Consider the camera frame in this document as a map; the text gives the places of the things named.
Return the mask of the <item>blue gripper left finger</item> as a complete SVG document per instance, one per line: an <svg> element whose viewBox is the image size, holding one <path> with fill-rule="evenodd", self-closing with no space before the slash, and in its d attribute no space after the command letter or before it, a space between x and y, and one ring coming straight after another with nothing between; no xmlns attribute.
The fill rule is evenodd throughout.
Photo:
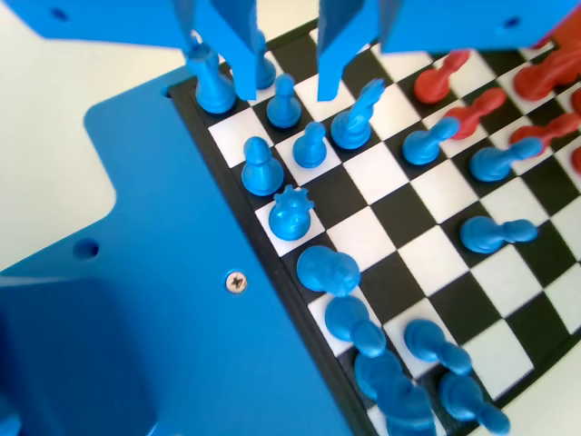
<svg viewBox="0 0 581 436"><path fill-rule="evenodd" d="M212 44L231 66L238 96L242 100L254 100L257 94L257 2L211 1L210 6L214 12Z"/></svg>

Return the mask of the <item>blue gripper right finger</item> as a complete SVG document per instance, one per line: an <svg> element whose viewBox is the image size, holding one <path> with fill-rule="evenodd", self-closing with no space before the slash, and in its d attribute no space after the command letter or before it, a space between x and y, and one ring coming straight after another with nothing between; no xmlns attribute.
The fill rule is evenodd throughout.
<svg viewBox="0 0 581 436"><path fill-rule="evenodd" d="M318 100L333 100L343 69L366 44L364 1L320 1L318 20Z"/></svg>

